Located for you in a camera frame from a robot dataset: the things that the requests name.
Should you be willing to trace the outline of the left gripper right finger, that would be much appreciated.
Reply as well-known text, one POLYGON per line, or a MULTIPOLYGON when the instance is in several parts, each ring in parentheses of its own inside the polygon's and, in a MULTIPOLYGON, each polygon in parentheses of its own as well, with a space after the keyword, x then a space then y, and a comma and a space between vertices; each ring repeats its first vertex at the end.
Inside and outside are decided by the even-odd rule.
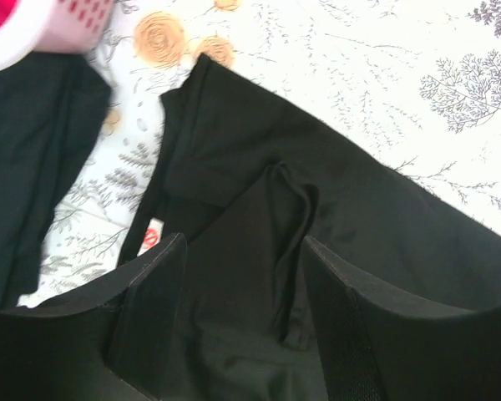
POLYGON ((428 300, 312 237, 301 266, 329 399, 501 400, 501 303, 428 300))

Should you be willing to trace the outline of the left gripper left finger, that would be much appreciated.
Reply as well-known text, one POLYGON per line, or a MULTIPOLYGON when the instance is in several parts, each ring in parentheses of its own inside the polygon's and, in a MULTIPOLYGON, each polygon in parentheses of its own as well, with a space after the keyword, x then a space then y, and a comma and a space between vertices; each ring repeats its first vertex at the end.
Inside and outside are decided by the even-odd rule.
POLYGON ((0 400, 161 400, 187 244, 143 255, 35 308, 0 311, 0 400))

